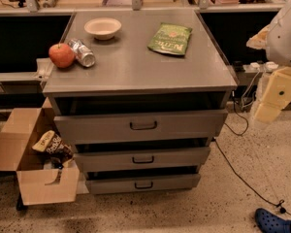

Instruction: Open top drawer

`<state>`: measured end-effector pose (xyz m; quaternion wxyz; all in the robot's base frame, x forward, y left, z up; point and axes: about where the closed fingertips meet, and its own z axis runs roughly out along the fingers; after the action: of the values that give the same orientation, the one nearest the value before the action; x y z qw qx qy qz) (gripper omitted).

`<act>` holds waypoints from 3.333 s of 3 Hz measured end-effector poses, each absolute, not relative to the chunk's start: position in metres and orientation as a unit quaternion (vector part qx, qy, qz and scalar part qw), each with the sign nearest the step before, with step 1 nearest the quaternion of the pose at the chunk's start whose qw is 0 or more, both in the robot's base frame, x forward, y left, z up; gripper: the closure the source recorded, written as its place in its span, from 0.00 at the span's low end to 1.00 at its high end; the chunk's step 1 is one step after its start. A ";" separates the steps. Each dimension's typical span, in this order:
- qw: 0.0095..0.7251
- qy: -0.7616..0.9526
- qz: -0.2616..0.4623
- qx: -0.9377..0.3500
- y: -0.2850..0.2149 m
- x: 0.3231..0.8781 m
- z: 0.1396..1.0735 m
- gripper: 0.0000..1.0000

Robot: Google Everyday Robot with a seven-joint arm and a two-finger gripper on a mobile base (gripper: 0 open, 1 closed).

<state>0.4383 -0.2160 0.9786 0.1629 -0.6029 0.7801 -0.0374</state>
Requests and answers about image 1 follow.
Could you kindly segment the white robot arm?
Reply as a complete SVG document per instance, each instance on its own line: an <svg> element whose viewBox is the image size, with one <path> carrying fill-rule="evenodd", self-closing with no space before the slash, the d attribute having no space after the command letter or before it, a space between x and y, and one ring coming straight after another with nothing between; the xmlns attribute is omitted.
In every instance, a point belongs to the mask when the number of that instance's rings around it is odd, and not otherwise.
<svg viewBox="0 0 291 233"><path fill-rule="evenodd" d="M267 59L278 65L259 79L256 100L251 107L251 123L257 128L265 128L291 102L291 0L246 45L264 49Z"/></svg>

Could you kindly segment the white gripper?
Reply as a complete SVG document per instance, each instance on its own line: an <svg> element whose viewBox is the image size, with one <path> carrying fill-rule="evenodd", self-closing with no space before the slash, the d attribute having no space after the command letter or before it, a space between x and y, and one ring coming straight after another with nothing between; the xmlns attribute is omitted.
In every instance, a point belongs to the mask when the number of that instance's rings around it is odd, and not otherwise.
<svg viewBox="0 0 291 233"><path fill-rule="evenodd" d="M246 45L251 49L264 50L267 45L267 35L270 26L266 25L257 34L251 37ZM262 96L254 119L261 123L273 122L281 110L291 102L291 67L278 69L269 77L266 90Z"/></svg>

